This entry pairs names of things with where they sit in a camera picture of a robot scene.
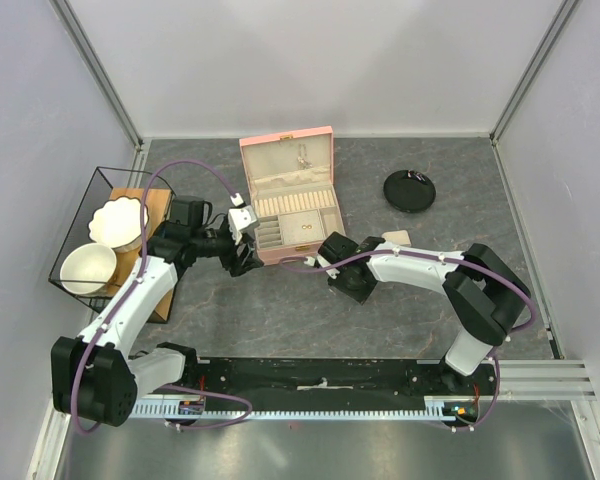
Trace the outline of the pink jewelry box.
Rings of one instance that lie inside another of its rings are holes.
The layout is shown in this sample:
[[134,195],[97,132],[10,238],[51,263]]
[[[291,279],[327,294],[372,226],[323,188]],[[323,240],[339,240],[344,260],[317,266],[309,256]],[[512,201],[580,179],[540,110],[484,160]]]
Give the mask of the pink jewelry box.
[[[256,252],[266,266],[313,256],[332,233],[344,234],[334,188],[330,126],[239,140],[251,204],[259,219]],[[302,225],[312,225],[312,230]]]

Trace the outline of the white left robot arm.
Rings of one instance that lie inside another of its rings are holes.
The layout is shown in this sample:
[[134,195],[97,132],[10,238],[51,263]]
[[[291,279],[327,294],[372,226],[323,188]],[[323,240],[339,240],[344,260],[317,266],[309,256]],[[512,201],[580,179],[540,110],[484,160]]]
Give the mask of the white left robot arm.
[[172,387],[188,393],[199,382],[195,349],[162,343],[132,359],[136,338],[162,298],[200,258],[216,258],[233,277],[260,267],[254,253],[258,219],[252,206],[233,199],[221,225],[210,228],[204,203],[172,201],[166,219],[143,242],[138,260],[104,311],[77,337],[59,338],[51,349],[52,401],[75,422],[119,426],[136,401]]

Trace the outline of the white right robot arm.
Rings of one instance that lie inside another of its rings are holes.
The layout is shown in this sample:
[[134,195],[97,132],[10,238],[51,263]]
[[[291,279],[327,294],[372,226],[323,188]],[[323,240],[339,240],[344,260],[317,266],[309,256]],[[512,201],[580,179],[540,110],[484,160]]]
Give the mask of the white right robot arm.
[[379,283],[400,283],[440,293],[449,300],[461,329],[438,368],[447,392],[463,392],[479,364],[502,345],[524,309],[534,308],[529,288],[489,247],[434,252],[406,247],[382,237],[358,244],[331,234],[314,259],[330,286],[364,303]]

